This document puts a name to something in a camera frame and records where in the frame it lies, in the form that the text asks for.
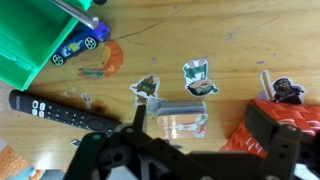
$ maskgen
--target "cartoon sticker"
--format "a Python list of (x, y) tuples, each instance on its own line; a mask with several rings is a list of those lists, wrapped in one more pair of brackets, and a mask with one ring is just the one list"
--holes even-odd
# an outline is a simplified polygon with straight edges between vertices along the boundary
[(80, 95), (81, 99), (83, 100), (83, 102), (85, 103), (86, 105), (86, 108), (87, 109), (91, 109), (91, 103), (92, 103), (92, 98), (89, 94), (87, 93), (82, 93)]
[(74, 147), (79, 147), (81, 142), (82, 142), (81, 139), (75, 139), (75, 140), (71, 141), (70, 144)]
[(160, 137), (164, 139), (204, 138), (207, 114), (179, 114), (158, 116)]
[(70, 43), (68, 46), (65, 46), (63, 49), (62, 49), (62, 55), (64, 57), (68, 57), (70, 56), (72, 53), (75, 53), (77, 52), (80, 47), (81, 47), (81, 43), (83, 42), (83, 40), (80, 40), (78, 42), (73, 42), (73, 43)]
[(185, 89), (196, 97), (208, 94), (217, 94), (219, 89), (207, 78), (208, 61), (199, 59), (189, 61), (183, 66), (184, 78), (186, 79)]
[(281, 77), (271, 83), (268, 70), (261, 73), (260, 80), (266, 96), (273, 102), (302, 104), (303, 97), (307, 94), (303, 86), (294, 84), (289, 77)]
[(155, 73), (141, 78), (137, 83), (130, 86), (131, 91), (135, 94), (133, 106), (147, 105), (150, 97), (158, 97), (160, 78)]
[(64, 91), (60, 96), (75, 97), (76, 93), (77, 93), (77, 88), (72, 86), (68, 88), (66, 91)]
[(78, 75), (88, 79), (101, 79), (116, 74), (123, 63), (121, 47), (113, 40), (105, 44), (101, 62), (94, 68), (79, 68)]
[(160, 86), (160, 78), (156, 74), (150, 74), (143, 77), (136, 84), (132, 84), (130, 89), (133, 93), (145, 98), (158, 97), (158, 89)]

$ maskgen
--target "toy figure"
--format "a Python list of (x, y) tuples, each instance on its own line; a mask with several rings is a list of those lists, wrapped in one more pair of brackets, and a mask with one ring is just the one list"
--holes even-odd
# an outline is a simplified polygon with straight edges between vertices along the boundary
[(287, 78), (280, 78), (273, 83), (275, 90), (273, 102), (282, 102), (289, 104), (302, 104), (300, 100), (300, 93), (304, 91), (299, 86), (292, 86)]
[(50, 60), (53, 64), (61, 66), (71, 57), (87, 49), (93, 50), (97, 48), (99, 43), (107, 41), (110, 35), (110, 29), (103, 22), (100, 22), (98, 28), (94, 30), (82, 23), (78, 23), (54, 52)]

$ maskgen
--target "black remote control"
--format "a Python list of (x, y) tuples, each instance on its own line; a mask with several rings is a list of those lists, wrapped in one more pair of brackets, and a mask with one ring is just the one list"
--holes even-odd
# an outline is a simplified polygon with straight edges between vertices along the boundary
[(12, 109), (68, 124), (90, 131), (105, 132), (111, 136), (121, 122), (95, 115), (90, 112), (54, 103), (27, 93), (12, 90), (9, 96)]

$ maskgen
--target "orange toy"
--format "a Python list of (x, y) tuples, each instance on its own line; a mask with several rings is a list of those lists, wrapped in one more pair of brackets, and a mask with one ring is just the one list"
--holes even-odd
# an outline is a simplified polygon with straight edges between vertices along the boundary
[[(320, 129), (320, 106), (292, 105), (262, 100), (252, 100), (250, 104), (264, 111), (275, 122), (291, 124), (309, 135), (314, 136)], [(220, 151), (246, 151), (262, 157), (266, 155), (266, 152), (246, 129), (244, 119)]]
[(39, 180), (44, 171), (36, 171), (0, 138), (0, 179)]

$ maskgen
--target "wheel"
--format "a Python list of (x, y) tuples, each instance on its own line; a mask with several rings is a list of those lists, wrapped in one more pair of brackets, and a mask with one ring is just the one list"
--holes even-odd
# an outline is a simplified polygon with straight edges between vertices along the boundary
[(95, 40), (93, 37), (86, 37), (84, 39), (84, 45), (88, 48), (88, 49), (95, 49), (98, 46), (98, 41)]
[(107, 2), (107, 0), (93, 0), (93, 2), (99, 6), (105, 4)]
[(66, 60), (62, 56), (60, 56), (59, 54), (53, 54), (51, 56), (50, 60), (54, 65), (57, 65), (57, 66), (61, 66), (64, 63), (66, 63)]

